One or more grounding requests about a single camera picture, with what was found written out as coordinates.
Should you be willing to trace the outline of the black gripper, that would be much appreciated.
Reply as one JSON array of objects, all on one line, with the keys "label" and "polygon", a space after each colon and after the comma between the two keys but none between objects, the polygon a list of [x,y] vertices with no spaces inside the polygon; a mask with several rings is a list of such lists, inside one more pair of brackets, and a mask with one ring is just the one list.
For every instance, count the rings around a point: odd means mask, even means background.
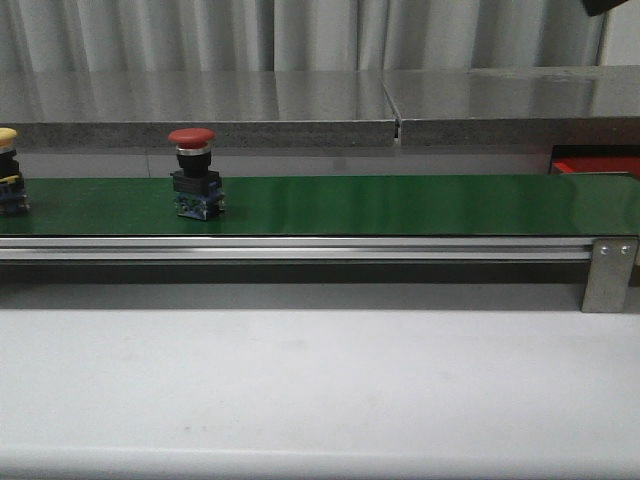
[{"label": "black gripper", "polygon": [[588,16],[599,16],[626,3],[628,0],[582,0]]}]

